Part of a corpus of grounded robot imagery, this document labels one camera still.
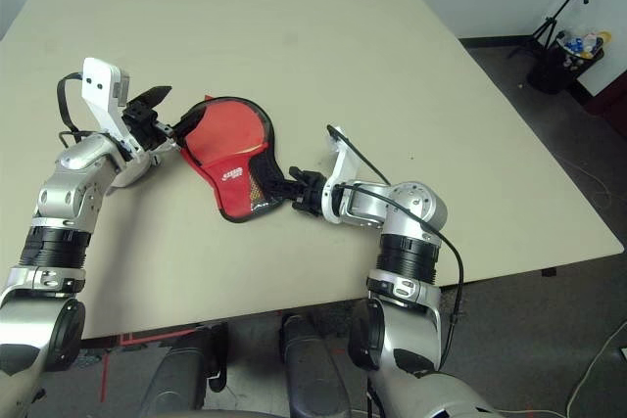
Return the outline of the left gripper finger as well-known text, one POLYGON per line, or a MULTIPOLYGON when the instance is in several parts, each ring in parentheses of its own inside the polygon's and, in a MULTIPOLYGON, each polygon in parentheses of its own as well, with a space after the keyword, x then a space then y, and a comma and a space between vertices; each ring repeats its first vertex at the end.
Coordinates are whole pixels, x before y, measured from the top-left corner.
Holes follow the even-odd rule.
POLYGON ((201 112, 190 112, 185 114, 178 123, 174 125, 157 122, 157 130, 173 141, 183 141, 191 133, 202 119, 201 112))
POLYGON ((169 85, 151 87, 150 89, 136 96, 134 98, 134 104, 141 105, 146 108, 155 108, 164 101, 170 91, 171 86, 169 85))

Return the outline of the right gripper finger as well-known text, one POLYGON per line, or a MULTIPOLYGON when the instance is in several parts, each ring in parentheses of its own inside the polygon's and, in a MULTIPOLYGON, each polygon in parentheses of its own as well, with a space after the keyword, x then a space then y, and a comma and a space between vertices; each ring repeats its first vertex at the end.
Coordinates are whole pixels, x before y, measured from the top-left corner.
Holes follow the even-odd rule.
POLYGON ((316 183, 316 172, 302 170, 296 166, 289 167, 289 175, 302 186, 312 186, 316 183))
POLYGON ((301 184, 297 181, 271 181, 268 191, 273 198, 298 201, 301 198, 301 184))

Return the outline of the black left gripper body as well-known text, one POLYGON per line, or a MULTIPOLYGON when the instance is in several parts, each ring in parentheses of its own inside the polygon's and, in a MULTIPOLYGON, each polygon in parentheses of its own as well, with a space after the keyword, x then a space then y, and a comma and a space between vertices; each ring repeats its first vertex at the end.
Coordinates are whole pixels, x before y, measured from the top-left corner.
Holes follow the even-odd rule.
POLYGON ((157 149, 167 140, 158 113, 144 102, 130 102, 122 112, 122 120, 142 149, 157 149))

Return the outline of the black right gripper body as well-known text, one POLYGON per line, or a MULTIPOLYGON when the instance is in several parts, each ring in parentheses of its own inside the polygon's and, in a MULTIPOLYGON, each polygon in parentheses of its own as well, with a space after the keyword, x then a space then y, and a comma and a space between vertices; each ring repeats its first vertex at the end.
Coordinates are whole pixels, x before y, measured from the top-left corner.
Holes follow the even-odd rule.
POLYGON ((323 188, 324 184, 322 182, 304 185, 298 191, 296 200, 292 203, 292 208, 311 215, 322 215, 321 199, 323 188))

